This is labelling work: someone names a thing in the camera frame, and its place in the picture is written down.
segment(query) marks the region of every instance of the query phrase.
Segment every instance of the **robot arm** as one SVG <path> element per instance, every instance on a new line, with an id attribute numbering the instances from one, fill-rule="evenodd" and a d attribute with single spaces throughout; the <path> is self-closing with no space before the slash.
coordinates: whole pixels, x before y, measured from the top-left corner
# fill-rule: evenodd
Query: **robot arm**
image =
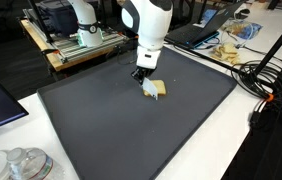
<path id="1" fill-rule="evenodd" d="M 79 45 L 93 47 L 102 44 L 101 29 L 95 17 L 93 7 L 83 0 L 68 0 L 78 18 Z"/>
<path id="2" fill-rule="evenodd" d="M 122 7 L 123 23 L 139 35 L 137 69 L 131 75 L 142 84 L 156 69 L 173 5 L 171 0 L 127 0 Z"/>

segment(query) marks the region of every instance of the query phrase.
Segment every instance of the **black mat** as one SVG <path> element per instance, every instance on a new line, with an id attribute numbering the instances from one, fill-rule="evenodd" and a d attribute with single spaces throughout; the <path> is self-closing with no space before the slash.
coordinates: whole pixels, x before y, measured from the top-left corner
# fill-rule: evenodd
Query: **black mat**
<path id="1" fill-rule="evenodd" d="M 135 59 L 119 56 L 121 63 Z M 153 179 L 233 90 L 228 76 L 163 49 L 151 79 L 167 95 L 143 96 L 116 59 L 38 90 L 81 179 Z"/>

